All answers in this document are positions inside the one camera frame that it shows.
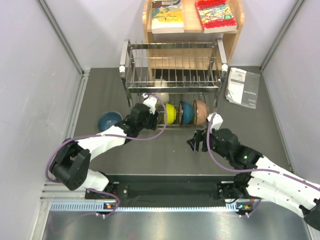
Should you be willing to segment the lime green bowl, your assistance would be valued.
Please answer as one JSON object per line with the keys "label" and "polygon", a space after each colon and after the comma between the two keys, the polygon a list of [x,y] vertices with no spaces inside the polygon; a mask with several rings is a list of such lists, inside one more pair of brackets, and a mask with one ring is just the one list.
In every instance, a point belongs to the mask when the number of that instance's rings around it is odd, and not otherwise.
{"label": "lime green bowl", "polygon": [[165,109],[166,109],[167,114],[164,114],[164,116],[166,117],[167,124],[171,125],[175,122],[175,120],[177,118],[177,110],[176,110],[175,106],[170,103],[165,104]]}

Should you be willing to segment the small teal blue bowl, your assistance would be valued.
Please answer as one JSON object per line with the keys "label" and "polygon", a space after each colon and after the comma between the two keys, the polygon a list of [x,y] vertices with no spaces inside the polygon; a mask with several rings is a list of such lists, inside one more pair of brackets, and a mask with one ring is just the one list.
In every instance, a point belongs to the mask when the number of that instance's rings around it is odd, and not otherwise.
{"label": "small teal blue bowl", "polygon": [[180,101],[178,107],[178,122],[180,125],[188,125],[194,119],[194,108],[193,106],[186,102]]}

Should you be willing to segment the pink speckled bowl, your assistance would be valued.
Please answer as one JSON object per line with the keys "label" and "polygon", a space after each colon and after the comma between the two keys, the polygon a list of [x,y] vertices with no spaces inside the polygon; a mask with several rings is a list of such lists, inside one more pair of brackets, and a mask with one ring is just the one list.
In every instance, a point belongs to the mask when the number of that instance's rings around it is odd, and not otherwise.
{"label": "pink speckled bowl", "polygon": [[200,126],[206,123],[207,116],[209,115],[209,107],[204,101],[194,100],[193,101],[194,118],[193,124]]}

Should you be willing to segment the large blue ceramic bowl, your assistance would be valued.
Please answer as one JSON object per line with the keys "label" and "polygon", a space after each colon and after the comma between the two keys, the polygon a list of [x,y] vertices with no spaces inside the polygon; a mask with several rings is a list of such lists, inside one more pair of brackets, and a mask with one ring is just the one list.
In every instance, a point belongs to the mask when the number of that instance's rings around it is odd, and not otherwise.
{"label": "large blue ceramic bowl", "polygon": [[117,111],[105,112],[98,120],[97,128],[100,132],[104,132],[114,124],[123,120],[122,115]]}

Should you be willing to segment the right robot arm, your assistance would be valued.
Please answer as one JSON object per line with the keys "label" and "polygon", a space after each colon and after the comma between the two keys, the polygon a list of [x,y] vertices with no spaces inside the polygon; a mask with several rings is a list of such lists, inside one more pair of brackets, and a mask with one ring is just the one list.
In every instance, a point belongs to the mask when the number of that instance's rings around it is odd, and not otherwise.
{"label": "right robot arm", "polygon": [[242,145],[231,130],[196,130],[187,141],[193,152],[217,153],[236,173],[233,192],[239,198],[247,195],[282,206],[312,228],[320,229],[320,186],[307,181],[269,160],[262,153]]}

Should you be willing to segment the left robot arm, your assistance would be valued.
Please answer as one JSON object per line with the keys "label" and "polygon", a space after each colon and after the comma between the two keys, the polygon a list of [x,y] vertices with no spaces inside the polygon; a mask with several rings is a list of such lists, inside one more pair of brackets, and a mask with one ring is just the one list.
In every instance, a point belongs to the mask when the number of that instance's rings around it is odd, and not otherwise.
{"label": "left robot arm", "polygon": [[157,110],[152,112],[150,106],[138,103],[124,120],[107,130],[82,139],[65,140],[53,155],[48,172],[70,191],[93,189],[102,198],[109,198],[113,185],[105,174],[90,170],[90,162],[110,149],[137,140],[143,129],[155,130],[158,117]]}

